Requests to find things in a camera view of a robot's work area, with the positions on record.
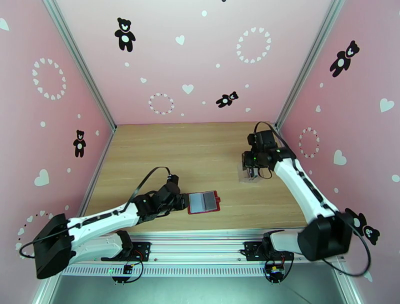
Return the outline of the clear plastic card box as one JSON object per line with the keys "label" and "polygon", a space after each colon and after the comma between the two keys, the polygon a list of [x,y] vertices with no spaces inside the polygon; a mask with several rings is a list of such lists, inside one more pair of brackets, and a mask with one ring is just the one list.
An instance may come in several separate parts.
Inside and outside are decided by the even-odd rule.
{"label": "clear plastic card box", "polygon": [[238,172],[238,181],[240,183],[255,183],[255,182],[247,182],[247,167],[244,167],[241,162],[238,163],[237,165],[237,172]]}

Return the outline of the red leather card holder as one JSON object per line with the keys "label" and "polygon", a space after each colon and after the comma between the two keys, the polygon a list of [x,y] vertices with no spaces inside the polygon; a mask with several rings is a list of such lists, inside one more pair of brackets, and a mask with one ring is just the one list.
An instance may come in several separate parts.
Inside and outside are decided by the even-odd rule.
{"label": "red leather card holder", "polygon": [[215,190],[189,193],[188,201],[187,212],[189,215],[219,212],[221,210],[221,198]]}

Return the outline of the perforated metal strip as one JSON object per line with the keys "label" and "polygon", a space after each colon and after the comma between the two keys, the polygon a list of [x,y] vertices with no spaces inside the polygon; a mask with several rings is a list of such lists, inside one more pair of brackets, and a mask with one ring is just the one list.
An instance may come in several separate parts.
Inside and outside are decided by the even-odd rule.
{"label": "perforated metal strip", "polygon": [[264,268],[259,264],[214,264],[214,265],[167,265],[144,264],[77,264],[67,267],[64,276],[123,277],[263,277]]}

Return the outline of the aluminium front frame rail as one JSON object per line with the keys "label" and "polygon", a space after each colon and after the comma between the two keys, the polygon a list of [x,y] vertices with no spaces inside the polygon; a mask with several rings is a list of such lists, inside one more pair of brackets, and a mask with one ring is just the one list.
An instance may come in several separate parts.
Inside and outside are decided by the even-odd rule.
{"label": "aluminium front frame rail", "polygon": [[128,242],[150,242],[148,261],[158,264],[217,264],[247,261],[240,253],[244,242],[261,242],[267,230],[228,229],[197,231],[161,231],[128,233],[119,230],[85,241],[75,249],[60,249],[51,259],[51,269],[63,271],[76,263],[116,263],[123,261],[101,261],[113,258]]}

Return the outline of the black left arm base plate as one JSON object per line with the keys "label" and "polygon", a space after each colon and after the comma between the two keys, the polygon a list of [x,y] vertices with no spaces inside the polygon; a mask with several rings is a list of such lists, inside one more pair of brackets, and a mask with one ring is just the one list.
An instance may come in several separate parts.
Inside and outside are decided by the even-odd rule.
{"label": "black left arm base plate", "polygon": [[122,245],[122,251],[115,257],[102,257],[102,262],[147,262],[151,249],[150,242],[128,242]]}

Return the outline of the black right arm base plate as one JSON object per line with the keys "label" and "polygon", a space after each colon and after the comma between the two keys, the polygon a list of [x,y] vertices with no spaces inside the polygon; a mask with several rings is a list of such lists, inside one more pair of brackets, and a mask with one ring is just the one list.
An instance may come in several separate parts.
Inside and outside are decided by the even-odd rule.
{"label": "black right arm base plate", "polygon": [[264,241],[246,241],[240,253],[245,256],[247,262],[261,261],[293,261],[294,253],[275,250],[271,244]]}

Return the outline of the aluminium frame post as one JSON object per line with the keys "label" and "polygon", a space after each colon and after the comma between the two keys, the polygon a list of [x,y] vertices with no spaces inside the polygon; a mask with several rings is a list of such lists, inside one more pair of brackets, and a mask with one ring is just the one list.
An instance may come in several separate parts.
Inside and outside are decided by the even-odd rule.
{"label": "aluminium frame post", "polygon": [[321,22],[319,30],[313,40],[310,50],[305,58],[305,61],[295,79],[295,82],[285,100],[285,103],[274,123],[275,129],[280,131],[295,104],[298,95],[300,94],[303,85],[305,84],[312,68],[321,52],[335,22],[338,18],[346,0],[331,0],[328,10]]}
{"label": "aluminium frame post", "polygon": [[41,0],[47,9],[49,16],[53,20],[61,38],[64,41],[70,55],[72,56],[75,65],[77,66],[79,72],[81,73],[86,85],[88,86],[97,106],[102,112],[104,118],[108,122],[111,132],[115,133],[117,125],[112,118],[112,115],[106,105],[106,102],[90,72],[90,69],[76,43],[73,34],[62,14],[62,11],[57,3],[57,0]]}

